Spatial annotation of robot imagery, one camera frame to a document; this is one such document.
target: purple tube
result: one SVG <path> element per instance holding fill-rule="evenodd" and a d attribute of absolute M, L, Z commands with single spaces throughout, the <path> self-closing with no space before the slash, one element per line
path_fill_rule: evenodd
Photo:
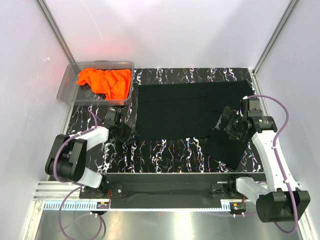
<path fill-rule="evenodd" d="M 58 217 L 58 218 L 59 218 L 59 227 L 60 227 L 60 230 L 61 230 L 62 234 L 63 234 L 68 240 L 76 240 L 76 239 L 70 237 L 70 236 L 65 232 L 65 230 L 64 230 L 64 228 L 63 228 L 63 226 L 62 226 L 62 223 L 61 223 L 61 211 L 62 211 L 62 207 L 64 206 L 66 200 L 71 196 L 71 194 L 73 194 L 74 192 L 80 190 L 81 188 L 82 188 L 82 187 L 79 186 L 79 187 L 77 187 L 76 189 L 72 190 L 70 193 L 68 193 L 68 195 L 67 195 L 67 196 L 64 198 L 64 200 L 62 201 L 61 206 L 60 206 L 60 208 L 59 208 L 59 214 L 58 214 L 58 215 L 59 215 L 59 217 Z M 90 238 L 89 240 L 95 240 L 95 239 L 98 237 L 98 235 L 100 234 L 100 232 L 101 232 L 103 219 L 102 219 L 102 217 L 101 217 L 100 215 L 97 215 L 97 216 L 98 216 L 98 218 L 99 218 L 99 220 L 100 220 L 100 227 L 99 227 L 99 230 L 98 230 L 98 232 L 96 233 L 96 235 L 94 235 L 94 236 L 93 236 L 92 238 Z"/>

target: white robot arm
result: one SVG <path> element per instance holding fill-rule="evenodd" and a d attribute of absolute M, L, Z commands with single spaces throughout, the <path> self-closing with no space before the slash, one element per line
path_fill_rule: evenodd
<path fill-rule="evenodd" d="M 251 200 L 264 223 L 293 221 L 295 211 L 299 219 L 310 202 L 310 195 L 308 191 L 300 190 L 290 173 L 276 137 L 278 129 L 274 119 L 263 116 L 258 98 L 245 97 L 241 101 L 241 113 L 226 107 L 216 128 L 225 130 L 233 141 L 246 142 L 252 137 L 264 168 L 267 189 L 251 177 L 235 177 L 230 180 L 235 184 L 229 188 L 230 193 L 234 196 L 242 194 Z"/>

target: clear plastic container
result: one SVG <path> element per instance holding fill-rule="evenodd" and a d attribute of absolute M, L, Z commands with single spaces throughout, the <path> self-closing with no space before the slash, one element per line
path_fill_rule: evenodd
<path fill-rule="evenodd" d="M 105 99 L 104 94 L 95 94 L 91 91 L 88 84 L 79 86 L 77 81 L 79 80 L 78 74 L 86 68 L 94 68 L 100 70 L 131 70 L 131 85 L 128 97 L 126 99 Z M 133 77 L 134 77 L 135 65 L 130 61 L 86 61 L 70 63 L 65 70 L 58 94 L 56 98 L 65 102 L 67 105 L 74 106 L 92 106 L 92 105 L 127 105 L 130 101 L 132 89 L 133 89 Z"/>

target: stainless steel floor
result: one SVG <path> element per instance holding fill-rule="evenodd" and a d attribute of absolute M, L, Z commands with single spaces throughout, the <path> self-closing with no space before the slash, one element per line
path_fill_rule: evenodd
<path fill-rule="evenodd" d="M 248 212 L 253 212 L 251 203 Z M 65 226 L 84 214 L 82 211 L 62 212 Z M 273 223 L 262 223 L 255 216 L 220 217 L 204 212 L 107 212 L 106 225 L 98 240 L 300 240 L 300 233 L 286 235 Z M 290 230 L 293 223 L 282 224 Z M 93 216 L 81 218 L 65 231 L 76 240 L 92 238 L 99 228 Z M 44 211 L 37 240 L 65 240 L 59 231 L 58 212 Z"/>

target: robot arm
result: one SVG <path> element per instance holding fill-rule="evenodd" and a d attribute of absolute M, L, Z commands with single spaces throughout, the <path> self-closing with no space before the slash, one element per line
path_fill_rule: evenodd
<path fill-rule="evenodd" d="M 275 156 L 273 141 L 277 127 L 271 116 L 263 116 L 258 98 L 244 98 L 241 102 L 241 113 L 226 107 L 221 115 L 220 128 L 230 135 L 230 139 L 245 142 L 252 136 L 264 168 L 267 189 L 256 183 L 251 177 L 235 179 L 237 193 L 243 194 L 256 205 L 257 214 L 264 223 L 286 222 L 294 220 L 293 206 L 287 184 L 293 191 L 298 219 L 306 210 L 310 195 L 308 191 L 300 190 L 292 177 L 280 148 L 279 141 L 276 149 L 280 163 Z"/>
<path fill-rule="evenodd" d="M 100 126 L 72 139 L 58 156 L 56 164 L 58 177 L 67 182 L 75 182 L 97 189 L 97 191 L 106 192 L 108 185 L 107 181 L 103 180 L 105 176 L 86 167 L 87 151 L 106 142 L 108 138 L 117 138 L 125 144 L 130 144 L 135 131 L 120 121 L 119 112 L 108 112 Z M 45 165 L 45 172 L 48 175 L 54 176 L 54 161 L 58 150 L 72 136 L 60 134 L 55 138 Z"/>

